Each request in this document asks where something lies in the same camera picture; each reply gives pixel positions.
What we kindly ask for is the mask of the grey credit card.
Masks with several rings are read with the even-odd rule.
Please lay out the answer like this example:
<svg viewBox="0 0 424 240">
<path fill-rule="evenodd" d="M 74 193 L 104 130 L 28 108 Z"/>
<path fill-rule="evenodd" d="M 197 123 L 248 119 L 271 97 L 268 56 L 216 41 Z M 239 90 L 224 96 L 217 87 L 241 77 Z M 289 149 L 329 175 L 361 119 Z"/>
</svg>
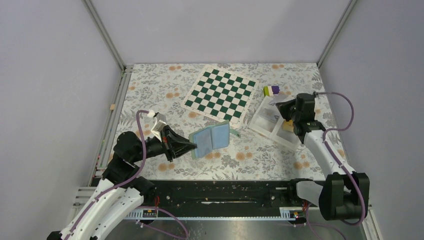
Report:
<svg viewBox="0 0 424 240">
<path fill-rule="evenodd" d="M 274 108 L 264 107 L 259 111 L 259 116 L 271 123 L 277 123 L 281 115 Z"/>
</svg>

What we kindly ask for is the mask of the orange credit card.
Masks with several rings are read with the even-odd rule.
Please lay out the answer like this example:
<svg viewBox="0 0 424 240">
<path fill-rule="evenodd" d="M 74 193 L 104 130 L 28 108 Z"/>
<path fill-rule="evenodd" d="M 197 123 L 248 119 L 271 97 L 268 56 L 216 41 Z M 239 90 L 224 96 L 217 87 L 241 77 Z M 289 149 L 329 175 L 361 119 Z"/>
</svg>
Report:
<svg viewBox="0 0 424 240">
<path fill-rule="evenodd" d="M 293 133 L 294 132 L 293 121 L 292 120 L 289 120 L 289 121 L 284 120 L 283 123 L 282 123 L 282 129 L 284 131 L 288 131 L 288 132 Z"/>
</svg>

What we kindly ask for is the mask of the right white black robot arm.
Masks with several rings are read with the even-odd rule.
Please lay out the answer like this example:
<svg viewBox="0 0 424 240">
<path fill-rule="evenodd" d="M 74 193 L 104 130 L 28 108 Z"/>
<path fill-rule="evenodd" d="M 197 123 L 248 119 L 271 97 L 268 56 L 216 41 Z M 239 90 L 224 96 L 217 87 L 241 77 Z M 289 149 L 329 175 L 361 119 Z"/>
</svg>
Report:
<svg viewBox="0 0 424 240">
<path fill-rule="evenodd" d="M 370 179 L 344 161 L 328 140 L 332 129 L 315 118 L 315 99 L 320 95 L 299 93 L 294 99 L 275 103 L 281 117 L 292 121 L 294 134 L 312 153 L 325 177 L 322 183 L 307 178 L 290 180 L 286 198 L 293 206 L 304 201 L 317 206 L 327 221 L 357 226 L 367 216 Z"/>
</svg>

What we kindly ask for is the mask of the green leather card holder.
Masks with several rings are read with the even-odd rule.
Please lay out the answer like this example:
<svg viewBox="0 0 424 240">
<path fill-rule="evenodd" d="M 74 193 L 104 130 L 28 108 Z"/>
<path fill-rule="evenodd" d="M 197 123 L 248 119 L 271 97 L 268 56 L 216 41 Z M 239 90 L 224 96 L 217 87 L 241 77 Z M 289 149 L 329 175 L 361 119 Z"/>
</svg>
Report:
<svg viewBox="0 0 424 240">
<path fill-rule="evenodd" d="M 225 120 L 214 125 L 208 125 L 189 134 L 189 141 L 196 145 L 191 151 L 193 160 L 200 159 L 213 152 L 226 148 L 230 144 L 230 135 L 238 138 L 241 134 L 230 127 L 230 122 Z"/>
</svg>

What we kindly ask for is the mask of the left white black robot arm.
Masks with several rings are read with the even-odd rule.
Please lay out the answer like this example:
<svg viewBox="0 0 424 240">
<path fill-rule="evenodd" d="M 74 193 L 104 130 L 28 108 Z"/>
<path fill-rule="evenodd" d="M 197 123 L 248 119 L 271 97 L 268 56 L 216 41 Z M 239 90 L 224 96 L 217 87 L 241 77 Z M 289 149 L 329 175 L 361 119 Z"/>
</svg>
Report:
<svg viewBox="0 0 424 240">
<path fill-rule="evenodd" d="M 168 125 L 159 137 L 144 139 L 132 131 L 117 138 L 112 160 L 81 211 L 49 240 L 104 240 L 135 208 L 155 200 L 155 185 L 140 176 L 148 158 L 165 155 L 172 161 L 197 147 Z"/>
</svg>

